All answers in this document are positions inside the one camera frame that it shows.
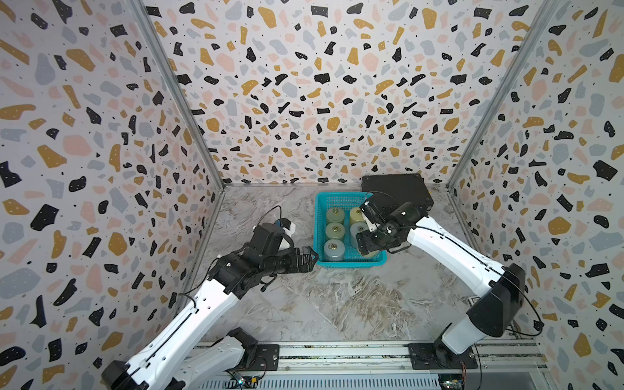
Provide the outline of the green canister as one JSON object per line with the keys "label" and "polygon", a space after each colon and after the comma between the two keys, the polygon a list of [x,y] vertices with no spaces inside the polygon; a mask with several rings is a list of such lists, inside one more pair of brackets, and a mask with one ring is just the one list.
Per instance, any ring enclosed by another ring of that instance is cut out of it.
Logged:
{"label": "green canister", "polygon": [[345,238],[345,226],[340,223],[330,223],[325,227],[325,237],[327,240],[342,241]]}
{"label": "green canister", "polygon": [[344,224],[345,211],[339,207],[330,207],[326,212],[327,224]]}

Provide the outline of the blue-grey canister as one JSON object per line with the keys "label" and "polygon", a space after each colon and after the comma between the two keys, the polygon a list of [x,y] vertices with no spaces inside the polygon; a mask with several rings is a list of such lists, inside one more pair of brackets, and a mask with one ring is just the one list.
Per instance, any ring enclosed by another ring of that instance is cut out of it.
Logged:
{"label": "blue-grey canister", "polygon": [[327,240],[323,253],[327,262],[342,262],[345,259],[345,244],[342,240]]}
{"label": "blue-grey canister", "polygon": [[358,246],[357,234],[361,232],[368,232],[369,228],[366,222],[356,222],[349,228],[350,243],[353,247]]}

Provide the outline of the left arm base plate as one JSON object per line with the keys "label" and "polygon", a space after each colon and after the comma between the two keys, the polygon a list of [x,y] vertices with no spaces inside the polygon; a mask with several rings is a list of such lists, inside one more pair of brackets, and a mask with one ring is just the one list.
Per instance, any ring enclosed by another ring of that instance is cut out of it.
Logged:
{"label": "left arm base plate", "polygon": [[278,344],[257,344],[245,350],[242,359],[235,371],[277,371],[280,358],[280,346]]}

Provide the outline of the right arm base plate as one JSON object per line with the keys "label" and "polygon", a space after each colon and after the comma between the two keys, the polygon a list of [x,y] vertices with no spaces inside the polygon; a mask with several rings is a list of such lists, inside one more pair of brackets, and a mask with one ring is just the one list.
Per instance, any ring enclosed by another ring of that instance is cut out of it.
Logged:
{"label": "right arm base plate", "polygon": [[476,355],[468,349],[454,354],[444,344],[411,343],[407,346],[413,370],[473,370],[479,367]]}

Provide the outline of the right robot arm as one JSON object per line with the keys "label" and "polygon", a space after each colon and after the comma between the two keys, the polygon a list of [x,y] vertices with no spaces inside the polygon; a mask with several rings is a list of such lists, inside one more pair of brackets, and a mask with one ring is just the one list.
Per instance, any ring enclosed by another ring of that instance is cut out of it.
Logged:
{"label": "right robot arm", "polygon": [[359,209],[368,226],[356,235],[361,254],[394,253],[404,244],[411,245],[452,271],[479,298],[433,342],[440,361],[450,363],[487,336],[503,336],[529,302],[523,268],[513,263],[504,266],[479,253],[413,203],[400,205],[385,193],[373,193]]}

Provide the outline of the yellow canister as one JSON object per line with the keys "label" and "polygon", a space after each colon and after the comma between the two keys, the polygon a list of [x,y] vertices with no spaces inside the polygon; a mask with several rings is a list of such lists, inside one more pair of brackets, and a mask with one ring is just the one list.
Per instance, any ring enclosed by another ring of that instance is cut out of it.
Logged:
{"label": "yellow canister", "polygon": [[380,252],[378,250],[364,253],[360,248],[357,249],[359,256],[362,258],[375,258]]}
{"label": "yellow canister", "polygon": [[364,216],[358,206],[352,208],[349,211],[349,224],[350,225],[364,223],[364,222],[365,222]]}

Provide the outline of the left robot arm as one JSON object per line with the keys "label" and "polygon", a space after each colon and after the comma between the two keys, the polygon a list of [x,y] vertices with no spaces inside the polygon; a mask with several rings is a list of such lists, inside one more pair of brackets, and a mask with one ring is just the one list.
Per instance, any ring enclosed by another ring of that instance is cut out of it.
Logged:
{"label": "left robot arm", "polygon": [[294,223],[261,223],[250,241],[216,258],[190,302],[144,349],[127,362],[115,360],[102,372],[109,389],[191,389],[226,371],[251,367],[258,341],[237,328],[201,354],[190,353],[210,328],[240,299],[265,290],[281,274],[313,271],[318,254],[297,248]]}

